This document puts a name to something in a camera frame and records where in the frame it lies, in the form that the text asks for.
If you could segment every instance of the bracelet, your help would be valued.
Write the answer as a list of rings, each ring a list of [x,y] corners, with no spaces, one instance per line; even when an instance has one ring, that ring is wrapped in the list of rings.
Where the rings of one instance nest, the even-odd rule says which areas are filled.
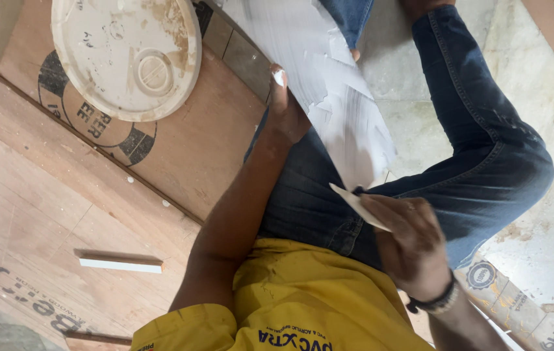
[[[457,301],[460,289],[452,270],[450,270],[450,276],[452,277],[452,281],[448,284],[442,296],[430,302],[422,302],[410,296],[410,301],[406,305],[406,309],[413,314],[418,313],[418,308],[431,315],[439,315],[448,312]]]

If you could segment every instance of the person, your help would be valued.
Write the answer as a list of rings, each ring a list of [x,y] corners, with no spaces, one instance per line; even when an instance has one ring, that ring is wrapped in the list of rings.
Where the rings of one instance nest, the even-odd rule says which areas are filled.
[[[325,4],[351,49],[364,2],[343,2],[363,9],[356,16]],[[429,313],[437,350],[507,350],[451,270],[545,194],[552,160],[493,81],[455,1],[400,2],[453,156],[362,194],[389,229],[374,230],[329,188],[342,184],[326,149],[287,76],[284,86],[273,79],[245,163],[198,234],[170,313],[137,331],[132,351],[432,350],[397,289]]]

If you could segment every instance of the circular logo stamp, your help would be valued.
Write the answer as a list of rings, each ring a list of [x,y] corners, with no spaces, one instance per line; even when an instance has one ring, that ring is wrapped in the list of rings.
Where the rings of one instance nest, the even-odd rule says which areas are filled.
[[[483,290],[496,280],[496,268],[487,261],[480,261],[470,267],[467,276],[472,289]]]

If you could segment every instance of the adhesive-covered sheet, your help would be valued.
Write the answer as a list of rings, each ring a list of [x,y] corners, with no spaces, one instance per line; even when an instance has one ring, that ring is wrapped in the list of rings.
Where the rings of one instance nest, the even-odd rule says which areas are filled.
[[[347,190],[367,187],[396,151],[344,36],[318,0],[217,0],[307,113]]]

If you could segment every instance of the white plastic lid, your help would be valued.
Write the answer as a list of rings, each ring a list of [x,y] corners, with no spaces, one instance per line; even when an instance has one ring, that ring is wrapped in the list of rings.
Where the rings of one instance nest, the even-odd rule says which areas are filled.
[[[201,31],[189,0],[54,0],[52,34],[78,92],[124,121],[168,116],[199,75]]]

